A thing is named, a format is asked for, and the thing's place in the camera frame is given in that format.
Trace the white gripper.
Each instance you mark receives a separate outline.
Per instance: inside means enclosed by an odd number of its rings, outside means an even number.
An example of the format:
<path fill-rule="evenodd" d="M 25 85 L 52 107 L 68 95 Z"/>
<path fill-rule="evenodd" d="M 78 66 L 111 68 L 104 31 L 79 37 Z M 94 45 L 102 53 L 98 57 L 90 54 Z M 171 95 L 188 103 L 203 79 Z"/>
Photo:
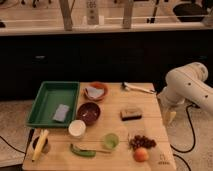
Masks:
<path fill-rule="evenodd" d="M 163 103 L 162 112 L 164 115 L 164 124 L 169 125 L 176 116 L 176 111 L 174 110 L 174 107 L 168 103 Z"/>

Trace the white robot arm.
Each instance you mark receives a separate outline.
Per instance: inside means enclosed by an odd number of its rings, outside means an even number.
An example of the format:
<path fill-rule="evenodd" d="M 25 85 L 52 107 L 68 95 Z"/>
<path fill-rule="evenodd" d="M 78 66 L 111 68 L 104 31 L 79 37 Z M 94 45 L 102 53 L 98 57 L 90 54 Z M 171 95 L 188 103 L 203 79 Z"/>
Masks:
<path fill-rule="evenodd" d="M 186 99 L 213 114 L 213 88 L 205 84 L 207 78 L 208 69 L 200 62 L 174 68 L 166 74 L 166 86 L 157 95 L 165 125 L 170 124 L 176 116 L 173 108 L 183 104 Z"/>

